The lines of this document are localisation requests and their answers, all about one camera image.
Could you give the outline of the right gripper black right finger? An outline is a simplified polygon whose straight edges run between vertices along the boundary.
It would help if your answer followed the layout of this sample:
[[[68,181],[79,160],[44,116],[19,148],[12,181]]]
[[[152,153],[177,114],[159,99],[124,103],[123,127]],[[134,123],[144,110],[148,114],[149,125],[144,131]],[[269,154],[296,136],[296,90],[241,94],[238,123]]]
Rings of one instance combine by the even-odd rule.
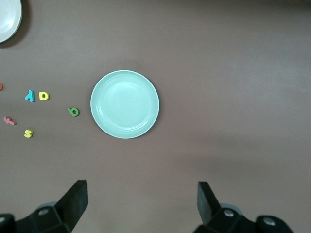
[[[231,207],[223,208],[207,182],[199,182],[197,207],[202,224],[196,233],[255,233],[256,225]]]

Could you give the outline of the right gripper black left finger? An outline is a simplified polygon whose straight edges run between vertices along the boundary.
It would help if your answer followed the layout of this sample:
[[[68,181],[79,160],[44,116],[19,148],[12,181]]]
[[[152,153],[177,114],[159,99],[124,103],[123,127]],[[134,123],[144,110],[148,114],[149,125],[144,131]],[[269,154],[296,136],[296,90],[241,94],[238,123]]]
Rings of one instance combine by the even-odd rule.
[[[53,206],[36,209],[15,223],[16,233],[70,233],[87,208],[87,181],[78,180]]]

